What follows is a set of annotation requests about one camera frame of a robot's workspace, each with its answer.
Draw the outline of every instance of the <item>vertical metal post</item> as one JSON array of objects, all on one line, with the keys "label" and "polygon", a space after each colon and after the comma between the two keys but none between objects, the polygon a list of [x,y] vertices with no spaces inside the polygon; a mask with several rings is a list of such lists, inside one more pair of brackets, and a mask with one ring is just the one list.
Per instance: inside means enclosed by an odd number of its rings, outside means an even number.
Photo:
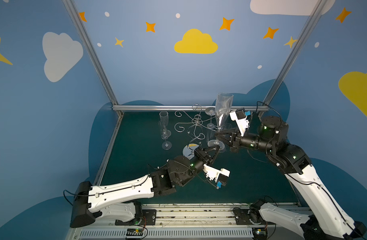
[{"label": "vertical metal post", "polygon": [[[285,76],[287,75],[288,71],[290,70],[291,66],[293,65],[294,61],[296,60],[306,40],[309,38],[311,32],[313,31],[318,20],[320,19],[322,15],[322,9],[325,6],[325,4],[327,3],[327,1],[328,0],[319,0],[317,2],[310,17],[306,21],[305,26],[303,27],[300,35],[298,36],[295,46],[290,51],[284,65],[282,66],[280,73],[278,74],[277,78],[274,80],[270,90],[268,91],[265,99],[263,100],[264,103],[269,104],[272,101],[274,95],[276,94],[277,90],[279,89],[282,81],[285,79]],[[260,112],[258,116],[261,117],[262,115],[263,115],[263,112]]]},{"label": "vertical metal post", "polygon": [[85,45],[86,51],[90,56],[91,61],[93,62],[94,68],[97,71],[97,74],[99,78],[101,79],[102,84],[104,85],[104,88],[107,92],[107,95],[109,96],[110,101],[113,105],[118,105],[117,99],[115,98],[114,91],[109,83],[109,80],[105,74],[105,71],[101,65],[101,62],[98,59],[98,56],[94,50],[94,47],[90,41],[89,35],[87,34],[87,31],[85,29],[85,26],[79,16],[77,7],[75,6],[75,3],[73,0],[62,0],[65,4],[66,10],[70,15],[71,20],[74,23],[75,28],[77,29],[77,32]]}]

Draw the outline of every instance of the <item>white cloud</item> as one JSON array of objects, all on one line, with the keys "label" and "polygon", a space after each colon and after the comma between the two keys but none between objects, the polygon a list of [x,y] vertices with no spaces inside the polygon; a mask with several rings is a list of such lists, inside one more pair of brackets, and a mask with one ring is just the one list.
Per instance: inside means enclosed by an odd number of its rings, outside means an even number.
[{"label": "white cloud", "polygon": [[51,82],[59,81],[82,58],[82,45],[66,33],[47,32],[42,39],[42,48],[47,58],[45,75]]},{"label": "white cloud", "polygon": [[[336,0],[328,0],[322,14],[329,11]],[[309,16],[318,0],[252,0],[250,9],[257,14],[281,14]]]}]

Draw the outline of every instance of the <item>yellow cloud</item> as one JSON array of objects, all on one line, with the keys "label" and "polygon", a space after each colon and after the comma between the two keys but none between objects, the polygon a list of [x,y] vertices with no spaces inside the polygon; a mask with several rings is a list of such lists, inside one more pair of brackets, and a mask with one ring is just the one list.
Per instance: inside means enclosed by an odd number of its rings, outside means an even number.
[{"label": "yellow cloud", "polygon": [[198,29],[190,29],[183,35],[182,41],[174,45],[174,50],[178,53],[210,54],[217,49],[218,45],[212,41],[212,37]]},{"label": "yellow cloud", "polygon": [[367,116],[367,73],[347,73],[338,82],[338,87]]}]

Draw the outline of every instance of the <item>green table surface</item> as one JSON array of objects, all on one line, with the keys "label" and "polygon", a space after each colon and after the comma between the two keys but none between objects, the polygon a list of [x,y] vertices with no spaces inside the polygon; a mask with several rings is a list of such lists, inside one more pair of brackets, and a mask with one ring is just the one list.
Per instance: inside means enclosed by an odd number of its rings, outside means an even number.
[{"label": "green table surface", "polygon": [[[194,117],[198,112],[188,112]],[[205,113],[202,119],[208,119]],[[101,185],[110,185],[141,177],[153,169],[148,167],[163,166],[167,159],[182,155],[182,149],[191,140],[186,131],[176,132],[174,124],[177,122],[190,122],[190,118],[183,114],[176,117],[174,112],[169,112],[168,129],[171,136],[168,141],[172,143],[170,150],[162,149],[160,129],[158,126],[159,112],[126,112],[124,113],[114,147],[111,152]],[[257,132],[260,124],[258,117],[253,118],[250,132]],[[288,180],[275,166],[268,163],[265,154],[250,151],[249,156],[245,149],[239,153],[229,150],[220,153],[213,167],[225,168],[230,171],[226,186],[215,189],[210,184],[194,178],[186,186],[176,186],[176,193],[164,197],[139,199],[143,204],[167,203],[227,203],[227,202],[255,202],[265,195],[272,197],[276,202],[297,202],[297,197]]]}]

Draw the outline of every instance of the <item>robotic arm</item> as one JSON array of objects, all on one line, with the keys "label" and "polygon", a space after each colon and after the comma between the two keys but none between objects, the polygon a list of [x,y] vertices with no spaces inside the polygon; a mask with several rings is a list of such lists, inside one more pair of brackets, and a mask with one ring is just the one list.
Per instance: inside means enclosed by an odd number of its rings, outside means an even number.
[{"label": "robotic arm", "polygon": [[363,237],[366,232],[364,224],[346,214],[320,180],[305,152],[287,142],[288,124],[275,116],[265,117],[258,134],[253,134],[248,132],[249,115],[250,112],[243,108],[230,112],[238,128],[218,132],[216,137],[228,145],[231,152],[238,152],[241,147],[265,152],[314,213],[311,216],[294,214],[260,199],[250,207],[250,220],[277,223],[307,240]]},{"label": "robotic arm", "polygon": [[142,220],[142,208],[138,202],[123,203],[140,198],[165,196],[176,192],[175,186],[185,186],[201,171],[216,188],[226,185],[229,171],[212,168],[220,147],[218,145],[194,150],[189,160],[177,156],[157,171],[135,180],[113,185],[92,186],[89,181],[81,182],[74,194],[70,227],[83,227],[95,222],[96,218],[115,218],[129,225]]}]

